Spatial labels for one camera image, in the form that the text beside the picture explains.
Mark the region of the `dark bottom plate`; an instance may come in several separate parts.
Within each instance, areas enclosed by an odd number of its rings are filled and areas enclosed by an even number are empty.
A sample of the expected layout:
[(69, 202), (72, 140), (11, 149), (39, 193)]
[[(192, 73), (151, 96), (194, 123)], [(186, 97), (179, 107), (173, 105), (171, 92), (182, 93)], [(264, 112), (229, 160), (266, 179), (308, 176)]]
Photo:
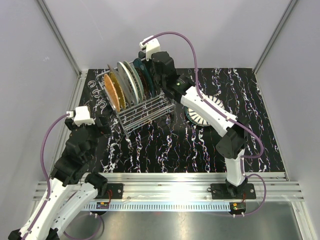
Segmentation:
[(143, 64), (146, 66), (147, 72), (148, 72), (148, 74), (151, 78), (152, 84), (153, 84), (155, 95), (158, 96), (161, 93), (161, 90), (154, 80), (152, 61), (144, 59), (146, 57), (146, 53), (143, 52), (142, 50), (140, 50), (138, 52), (138, 57), (141, 59)]

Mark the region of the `teal square plate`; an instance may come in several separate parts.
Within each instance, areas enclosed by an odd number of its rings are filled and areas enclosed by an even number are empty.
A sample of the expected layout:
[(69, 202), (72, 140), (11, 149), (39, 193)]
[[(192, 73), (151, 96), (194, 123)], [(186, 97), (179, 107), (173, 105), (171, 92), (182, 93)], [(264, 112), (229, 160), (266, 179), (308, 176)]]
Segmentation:
[(150, 94), (150, 96), (152, 98), (154, 98), (156, 96), (156, 94), (155, 94), (155, 90), (154, 90), (154, 86), (153, 86), (151, 77), (148, 74), (146, 66), (144, 65), (144, 63), (142, 62), (142, 60), (140, 58), (136, 58), (133, 60), (133, 66), (142, 70), (144, 77), (145, 77), (145, 80), (148, 85), (148, 94)]

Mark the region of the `yellow green woven plate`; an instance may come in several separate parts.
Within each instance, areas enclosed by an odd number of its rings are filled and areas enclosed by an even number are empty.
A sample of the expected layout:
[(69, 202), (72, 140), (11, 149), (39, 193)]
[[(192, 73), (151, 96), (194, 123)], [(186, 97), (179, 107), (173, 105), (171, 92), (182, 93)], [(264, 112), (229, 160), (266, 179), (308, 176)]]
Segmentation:
[(118, 100), (119, 100), (119, 105), (121, 107), (122, 110), (126, 109), (126, 100), (125, 100), (125, 95), (124, 92), (122, 90), (122, 87), (120, 86), (118, 79), (116, 77), (116, 75), (113, 72), (109, 73), (109, 77), (113, 83), (113, 86), (115, 87), (117, 96), (118, 96)]

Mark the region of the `red floral plate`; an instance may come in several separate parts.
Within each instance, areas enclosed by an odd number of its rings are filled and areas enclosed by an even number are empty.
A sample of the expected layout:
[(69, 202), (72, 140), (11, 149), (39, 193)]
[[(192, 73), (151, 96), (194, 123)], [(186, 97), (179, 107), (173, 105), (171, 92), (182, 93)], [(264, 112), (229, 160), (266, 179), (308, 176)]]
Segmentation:
[(149, 95), (149, 87), (148, 87), (147, 81), (145, 79), (145, 76), (140, 68), (135, 67), (135, 70), (137, 71), (139, 78), (140, 78), (140, 81), (142, 83), (144, 96), (145, 96), (145, 98), (147, 98)]

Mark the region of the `orange woven plate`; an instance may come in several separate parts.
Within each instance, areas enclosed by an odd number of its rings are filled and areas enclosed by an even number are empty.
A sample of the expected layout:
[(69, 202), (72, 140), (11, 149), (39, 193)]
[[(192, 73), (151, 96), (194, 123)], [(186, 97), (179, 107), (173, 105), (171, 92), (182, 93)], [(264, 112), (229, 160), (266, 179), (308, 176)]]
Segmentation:
[(118, 113), (120, 111), (120, 102), (118, 99), (117, 91), (113, 85), (113, 82), (108, 74), (104, 74), (103, 80), (104, 80), (104, 86), (106, 88), (106, 92), (109, 97), (109, 100), (112, 106), (114, 107), (114, 109), (116, 110), (116, 112)]

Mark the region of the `grey reindeer plate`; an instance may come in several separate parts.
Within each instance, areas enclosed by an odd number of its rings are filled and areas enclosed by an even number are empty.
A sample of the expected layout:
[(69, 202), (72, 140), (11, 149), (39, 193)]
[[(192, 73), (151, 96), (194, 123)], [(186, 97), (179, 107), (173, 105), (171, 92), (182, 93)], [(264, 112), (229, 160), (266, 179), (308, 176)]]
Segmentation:
[(116, 78), (117, 78), (117, 80), (123, 90), (123, 93), (124, 93), (125, 104), (128, 105), (129, 107), (131, 107), (132, 106), (132, 99), (131, 99), (131, 94), (129, 92), (128, 85), (126, 84), (126, 82), (124, 81), (124, 79), (122, 78), (122, 76), (120, 75), (120, 73), (116, 69), (111, 67), (110, 64), (108, 64), (107, 66), (109, 69), (109, 73), (113, 72), (116, 75)]

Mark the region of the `white bottom plate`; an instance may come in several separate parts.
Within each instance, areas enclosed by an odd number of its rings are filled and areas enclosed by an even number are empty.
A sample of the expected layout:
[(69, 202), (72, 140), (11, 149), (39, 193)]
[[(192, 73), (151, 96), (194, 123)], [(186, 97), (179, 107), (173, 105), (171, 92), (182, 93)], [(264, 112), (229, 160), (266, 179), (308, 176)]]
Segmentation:
[(117, 68), (121, 77), (127, 84), (133, 103), (137, 105), (140, 99), (139, 99), (138, 89), (132, 74), (130, 73), (129, 69), (125, 66), (125, 64), (120, 61), (117, 62)]

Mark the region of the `white blue striped plate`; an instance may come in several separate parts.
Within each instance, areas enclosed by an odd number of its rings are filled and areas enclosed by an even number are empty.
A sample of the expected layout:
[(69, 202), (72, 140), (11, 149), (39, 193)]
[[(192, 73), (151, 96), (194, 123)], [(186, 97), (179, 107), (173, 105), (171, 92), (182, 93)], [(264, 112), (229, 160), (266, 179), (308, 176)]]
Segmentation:
[[(219, 98), (213, 95), (208, 95), (207, 97), (210, 100), (212, 100), (215, 104), (217, 104), (219, 107), (221, 107), (222, 109), (225, 109), (223, 102)], [(185, 116), (191, 123), (201, 127), (210, 126), (210, 124), (203, 117), (201, 117), (198, 113), (196, 113), (191, 108), (184, 107), (184, 112), (185, 112)]]

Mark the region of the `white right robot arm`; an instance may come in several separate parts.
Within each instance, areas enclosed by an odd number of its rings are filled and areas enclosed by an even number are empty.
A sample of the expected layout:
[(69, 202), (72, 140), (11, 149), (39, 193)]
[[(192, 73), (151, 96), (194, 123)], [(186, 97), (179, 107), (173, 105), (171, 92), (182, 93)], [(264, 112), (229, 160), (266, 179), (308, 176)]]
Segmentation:
[(241, 126), (247, 126), (247, 120), (238, 120), (198, 90), (190, 77), (178, 74), (173, 58), (166, 51), (148, 53), (146, 61), (155, 85), (168, 98), (195, 111), (219, 134), (221, 139), (215, 148), (224, 157), (227, 170), (223, 192), (233, 199), (239, 198), (248, 182), (242, 172), (244, 164), (241, 160), (248, 138)]

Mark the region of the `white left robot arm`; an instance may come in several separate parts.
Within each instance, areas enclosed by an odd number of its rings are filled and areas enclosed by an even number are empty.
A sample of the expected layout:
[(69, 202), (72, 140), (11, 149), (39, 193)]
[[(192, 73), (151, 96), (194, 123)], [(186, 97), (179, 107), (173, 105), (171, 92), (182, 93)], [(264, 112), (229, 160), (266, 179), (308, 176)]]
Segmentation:
[(88, 202), (107, 195), (107, 178), (94, 172), (88, 174), (80, 189), (67, 199), (87, 172), (98, 139), (110, 130), (99, 119), (94, 120), (88, 111), (68, 111), (61, 118), (71, 131), (65, 149), (51, 173), (44, 175), (47, 189), (35, 211), (24, 226), (9, 234), (10, 240), (58, 240)]

